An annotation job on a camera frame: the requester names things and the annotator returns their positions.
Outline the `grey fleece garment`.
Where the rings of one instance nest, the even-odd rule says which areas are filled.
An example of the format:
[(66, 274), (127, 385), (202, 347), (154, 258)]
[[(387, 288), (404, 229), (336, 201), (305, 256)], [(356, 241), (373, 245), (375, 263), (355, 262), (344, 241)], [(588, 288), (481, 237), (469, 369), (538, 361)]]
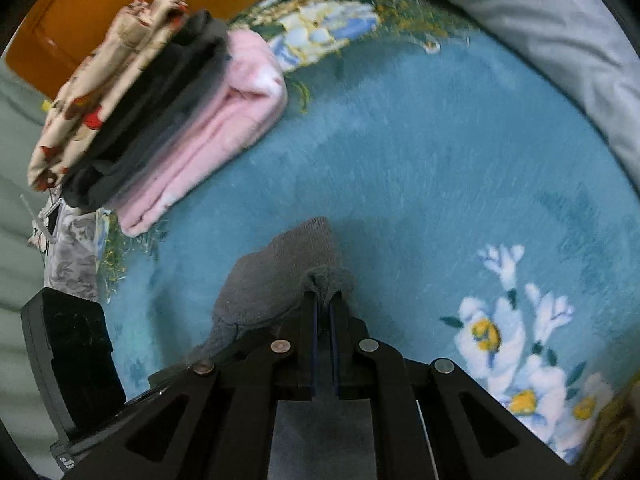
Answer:
[(300, 307), (305, 292), (326, 306), (336, 294), (349, 297), (354, 287), (355, 278), (341, 267), (329, 220), (306, 220), (236, 260), (214, 304), (212, 330), (186, 362), (216, 356), (250, 330), (281, 323)]

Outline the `grey floral storage bag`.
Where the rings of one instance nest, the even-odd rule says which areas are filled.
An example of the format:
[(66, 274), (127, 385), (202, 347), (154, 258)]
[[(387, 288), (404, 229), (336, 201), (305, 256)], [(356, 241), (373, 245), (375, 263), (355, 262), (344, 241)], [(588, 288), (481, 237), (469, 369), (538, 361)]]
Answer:
[(28, 244), (43, 258), (43, 285), (85, 300), (98, 300), (96, 213), (82, 212), (56, 193), (32, 216)]

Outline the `teal floral bed blanket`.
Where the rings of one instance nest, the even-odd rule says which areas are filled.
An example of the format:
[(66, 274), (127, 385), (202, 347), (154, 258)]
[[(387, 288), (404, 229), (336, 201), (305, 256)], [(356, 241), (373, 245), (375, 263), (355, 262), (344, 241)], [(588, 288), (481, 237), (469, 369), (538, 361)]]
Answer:
[(352, 307), (404, 356), (459, 363), (574, 463), (639, 368), (639, 197), (550, 82), (437, 0), (264, 0), (288, 107), (149, 232), (101, 219), (127, 396), (208, 335), (240, 257), (312, 217)]

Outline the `black folded garment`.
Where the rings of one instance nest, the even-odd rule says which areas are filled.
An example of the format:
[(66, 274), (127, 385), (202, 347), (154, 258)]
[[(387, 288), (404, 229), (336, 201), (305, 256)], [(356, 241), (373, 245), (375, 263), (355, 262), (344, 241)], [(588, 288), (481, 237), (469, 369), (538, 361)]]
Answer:
[(224, 79), (228, 28), (208, 11), (183, 28), (120, 99), (62, 182), (70, 206), (95, 211), (124, 192)]

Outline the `pink folded garment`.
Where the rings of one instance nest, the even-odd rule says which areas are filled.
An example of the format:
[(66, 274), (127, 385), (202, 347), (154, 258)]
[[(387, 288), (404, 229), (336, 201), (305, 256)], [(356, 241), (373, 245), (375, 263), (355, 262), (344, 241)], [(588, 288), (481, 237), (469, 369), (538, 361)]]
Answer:
[(288, 90), (269, 44), (250, 29), (228, 36), (231, 60), (214, 95), (110, 203), (128, 237), (148, 232), (201, 181), (251, 148), (280, 119)]

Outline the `pale green curtain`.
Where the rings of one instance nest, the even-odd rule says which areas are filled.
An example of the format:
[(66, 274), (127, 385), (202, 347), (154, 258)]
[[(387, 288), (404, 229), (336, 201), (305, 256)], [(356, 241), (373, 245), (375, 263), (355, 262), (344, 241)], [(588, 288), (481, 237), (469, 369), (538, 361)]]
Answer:
[(1, 65), (1, 421), (29, 465), (47, 479), (62, 477), (50, 453), (56, 432), (26, 351), (21, 308), (42, 289), (43, 262), (27, 243), (32, 209), (43, 205), (26, 180), (44, 113), (43, 96)]

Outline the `cream patterned folded garment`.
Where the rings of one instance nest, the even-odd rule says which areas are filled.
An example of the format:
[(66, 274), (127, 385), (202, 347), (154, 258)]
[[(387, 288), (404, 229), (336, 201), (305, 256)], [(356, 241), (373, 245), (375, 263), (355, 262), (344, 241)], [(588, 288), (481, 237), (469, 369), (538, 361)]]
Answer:
[(60, 184), (145, 67), (186, 20), (184, 0), (134, 0), (114, 17), (102, 44), (78, 66), (51, 104), (27, 167), (37, 192)]

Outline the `light blue floral quilt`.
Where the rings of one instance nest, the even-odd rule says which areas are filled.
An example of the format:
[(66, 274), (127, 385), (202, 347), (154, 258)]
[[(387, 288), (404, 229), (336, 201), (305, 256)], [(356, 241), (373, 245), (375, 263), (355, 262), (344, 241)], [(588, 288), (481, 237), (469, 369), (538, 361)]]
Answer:
[(449, 0), (572, 98), (639, 180), (639, 55), (603, 0)]

